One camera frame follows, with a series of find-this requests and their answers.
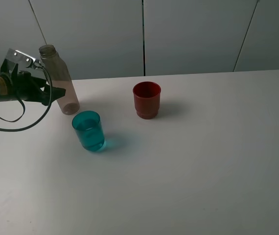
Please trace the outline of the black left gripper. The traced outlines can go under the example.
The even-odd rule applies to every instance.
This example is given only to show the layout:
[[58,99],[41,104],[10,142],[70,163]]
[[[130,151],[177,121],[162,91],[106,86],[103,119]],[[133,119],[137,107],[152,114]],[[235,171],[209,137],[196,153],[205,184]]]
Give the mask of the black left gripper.
[[4,59],[0,68],[0,101],[20,99],[48,106],[65,94],[64,88],[52,87],[27,71],[19,71],[18,64]]

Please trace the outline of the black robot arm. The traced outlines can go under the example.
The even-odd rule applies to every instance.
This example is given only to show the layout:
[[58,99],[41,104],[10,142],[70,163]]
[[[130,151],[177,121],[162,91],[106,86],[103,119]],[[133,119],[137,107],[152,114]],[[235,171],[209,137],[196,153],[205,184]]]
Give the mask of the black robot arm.
[[0,102],[22,100],[47,106],[65,96],[65,89],[52,87],[46,80],[19,70],[21,65],[4,59],[0,68]]

